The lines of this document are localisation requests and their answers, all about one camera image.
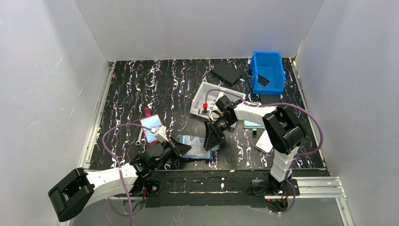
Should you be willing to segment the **blue plastic bin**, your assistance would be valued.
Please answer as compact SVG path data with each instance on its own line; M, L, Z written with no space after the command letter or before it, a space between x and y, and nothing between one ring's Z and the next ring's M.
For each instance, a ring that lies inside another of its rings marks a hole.
M282 94L286 76L280 52L254 51L251 58L250 71L252 73L251 87L254 94ZM259 74L270 81L267 86L264 87L258 83Z

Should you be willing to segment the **red open card holder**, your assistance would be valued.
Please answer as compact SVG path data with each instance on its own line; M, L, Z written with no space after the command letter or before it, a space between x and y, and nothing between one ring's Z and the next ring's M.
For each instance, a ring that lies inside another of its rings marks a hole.
M144 129L144 136L148 145L167 142L166 127L161 122L159 115L151 114L148 107L144 108L145 117L139 121Z

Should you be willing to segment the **green open card holder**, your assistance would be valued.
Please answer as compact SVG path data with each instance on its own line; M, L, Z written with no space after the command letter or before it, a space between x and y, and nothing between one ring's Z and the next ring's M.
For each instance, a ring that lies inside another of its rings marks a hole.
M253 136L256 136L256 135L257 135L257 131L258 131L258 130L264 129L264 126L263 126L263 125L257 124L257 123L252 122L252 121L243 121L243 127L244 127L245 129L250 129L250 130L252 130Z

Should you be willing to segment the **black box on table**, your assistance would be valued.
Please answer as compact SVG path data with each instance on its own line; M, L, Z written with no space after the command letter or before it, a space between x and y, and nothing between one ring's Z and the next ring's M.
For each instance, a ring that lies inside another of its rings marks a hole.
M242 78L243 73L224 62L217 63L212 69L211 73L219 79L234 85L239 79Z

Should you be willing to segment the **blue leather card holder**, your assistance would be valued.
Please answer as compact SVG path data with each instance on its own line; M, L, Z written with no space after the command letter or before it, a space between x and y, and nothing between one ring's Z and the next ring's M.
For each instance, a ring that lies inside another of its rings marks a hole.
M179 142L185 145L190 145L192 148L182 157L186 159L199 159L199 160L211 160L212 152L219 150L219 145L213 147L209 151L206 151L203 147L205 139L203 137L181 135Z

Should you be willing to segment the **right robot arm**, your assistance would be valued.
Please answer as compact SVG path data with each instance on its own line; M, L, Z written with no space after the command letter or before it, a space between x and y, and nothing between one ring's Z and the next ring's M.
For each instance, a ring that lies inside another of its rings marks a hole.
M231 101L227 96L219 98L215 105L222 114L216 121L205 122L205 150L222 143L224 131L237 121L251 121L263 124L268 140L274 148L274 159L268 175L268 187L283 190L292 174L295 155L306 137L295 110L304 109L288 103L255 105L242 100Z

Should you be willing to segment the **small metal wrench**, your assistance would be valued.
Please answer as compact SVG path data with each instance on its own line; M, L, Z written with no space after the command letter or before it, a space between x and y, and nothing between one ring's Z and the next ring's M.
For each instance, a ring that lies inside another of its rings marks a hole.
M137 138L136 143L135 143L136 146L140 146L141 145L143 132L144 132L144 129L141 128L140 132L139 132L139 135L138 135L138 138Z

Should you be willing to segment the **white power bank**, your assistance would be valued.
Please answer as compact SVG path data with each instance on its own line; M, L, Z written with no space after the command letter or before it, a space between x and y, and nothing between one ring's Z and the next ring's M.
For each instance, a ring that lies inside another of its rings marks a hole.
M270 153L273 150L273 145L266 130L259 137L258 141L255 144L255 147L257 150L263 153Z

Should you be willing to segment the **white cards in tray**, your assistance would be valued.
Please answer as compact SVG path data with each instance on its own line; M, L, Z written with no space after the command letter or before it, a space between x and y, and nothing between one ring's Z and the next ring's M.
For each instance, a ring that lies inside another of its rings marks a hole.
M202 97L199 98L197 104L199 113L204 113L204 104L206 104L207 111L212 111L215 106L216 100L217 96L211 94L208 94L208 96L206 96L206 94L203 94Z

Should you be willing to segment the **black flat sleeve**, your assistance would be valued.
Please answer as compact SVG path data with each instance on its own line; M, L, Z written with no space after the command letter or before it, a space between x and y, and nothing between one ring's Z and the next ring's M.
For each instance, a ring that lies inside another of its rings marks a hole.
M273 103L281 103L280 95L259 95L261 104L273 104Z

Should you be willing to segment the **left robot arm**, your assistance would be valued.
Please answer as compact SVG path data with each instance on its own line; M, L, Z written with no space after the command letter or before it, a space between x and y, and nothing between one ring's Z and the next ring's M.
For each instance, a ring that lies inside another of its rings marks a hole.
M158 139L132 161L117 162L112 169L86 172L82 167L73 169L48 192L59 222L66 222L79 215L82 210L103 199L126 194L145 180L161 164L183 157L190 145L182 144L166 135L166 127L151 128L149 131Z

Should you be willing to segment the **white divided plastic tray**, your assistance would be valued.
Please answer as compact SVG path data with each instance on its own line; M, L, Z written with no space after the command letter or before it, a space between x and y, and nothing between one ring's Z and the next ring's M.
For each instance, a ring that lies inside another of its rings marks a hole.
M226 95L231 101L237 101L242 98L244 99L246 96L244 93L203 81L192 100L190 113L204 119L209 119L208 114L203 113L203 104L205 103L205 100L207 101L208 111L218 111L219 109L216 107L215 103L224 95Z

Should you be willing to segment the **black card in bin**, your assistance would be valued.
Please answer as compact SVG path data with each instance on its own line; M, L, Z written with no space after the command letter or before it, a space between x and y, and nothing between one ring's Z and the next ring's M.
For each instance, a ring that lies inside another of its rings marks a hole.
M261 76L260 74L258 75L258 80L257 81L258 81L258 83L260 85L262 85L264 87L267 86L270 83L270 81L267 78Z

